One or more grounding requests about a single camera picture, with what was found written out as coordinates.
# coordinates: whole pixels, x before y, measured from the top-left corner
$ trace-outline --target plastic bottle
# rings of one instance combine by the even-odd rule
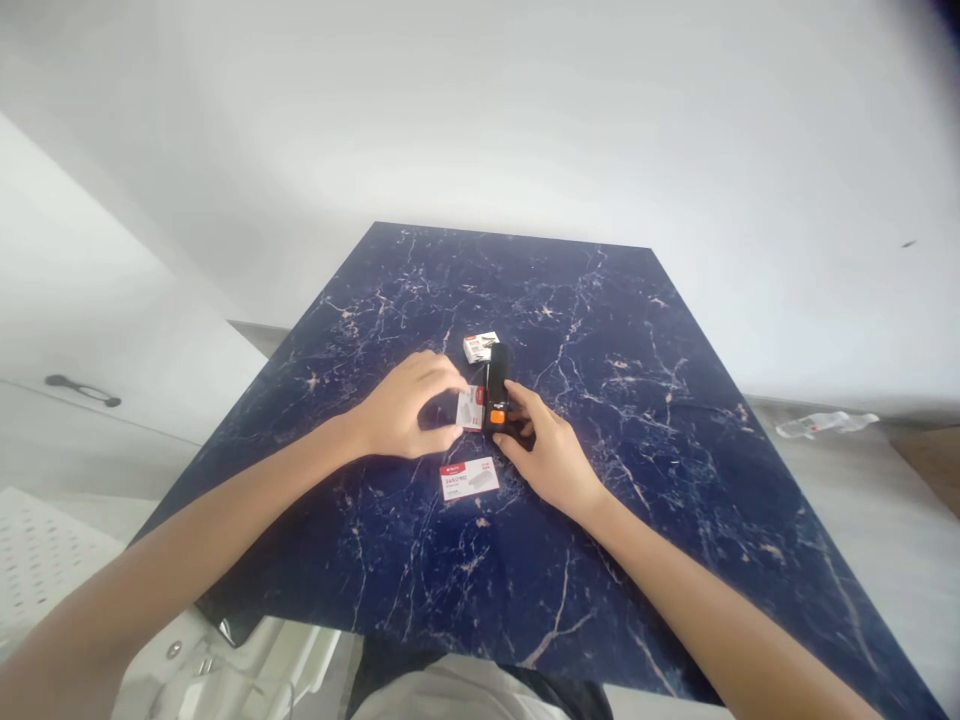
[[[814,413],[799,420],[791,420],[782,425],[777,425],[777,434],[781,437],[805,437],[812,440],[816,433],[824,430],[854,432],[862,430],[879,419],[873,413],[849,415],[842,410],[833,413]]]

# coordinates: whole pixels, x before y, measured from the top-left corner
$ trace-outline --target right hand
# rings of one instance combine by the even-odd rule
[[[532,425],[537,441],[530,452],[503,433],[496,433],[493,441],[537,495],[583,525],[608,492],[590,467],[573,428],[533,390],[512,380],[506,380],[504,385],[518,408],[514,417],[530,421],[521,435],[529,435]]]

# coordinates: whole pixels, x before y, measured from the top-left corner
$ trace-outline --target white plastic object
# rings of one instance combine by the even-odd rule
[[[123,545],[32,495],[0,492],[0,638],[22,639]],[[4,645],[12,651],[15,642]]]
[[[320,688],[340,636],[339,630],[274,617],[264,618],[239,648],[211,631],[163,688],[159,707],[170,714],[156,718],[179,720],[176,713],[187,702],[187,710],[195,704],[195,720],[286,720],[291,700],[296,705]],[[191,683],[201,688],[195,703],[188,697]]]
[[[850,415],[842,410],[832,413],[814,413],[799,420],[791,420],[777,425],[777,434],[781,437],[805,437],[812,440],[815,434],[824,430],[836,430],[843,433],[855,432],[862,430],[870,423],[877,422],[879,419],[873,413]]]

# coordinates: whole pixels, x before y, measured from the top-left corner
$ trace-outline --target stapler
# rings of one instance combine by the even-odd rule
[[[536,436],[521,437],[520,431],[526,424],[523,420],[510,421],[510,396],[503,381],[507,379],[510,370],[510,350],[504,343],[493,343],[490,346],[490,362],[487,363],[486,379],[484,380],[484,408],[483,434],[491,436],[502,432],[510,435],[527,450],[533,448]]]

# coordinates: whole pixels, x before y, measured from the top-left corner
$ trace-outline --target floor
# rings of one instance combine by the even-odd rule
[[[235,327],[269,357],[277,328]],[[960,720],[960,520],[890,446],[917,428],[881,423],[848,435],[787,440],[774,427],[821,408],[748,398],[860,583],[934,696]],[[301,718],[343,718],[361,642],[344,634],[320,691]],[[606,686],[617,720],[730,718],[724,708]]]

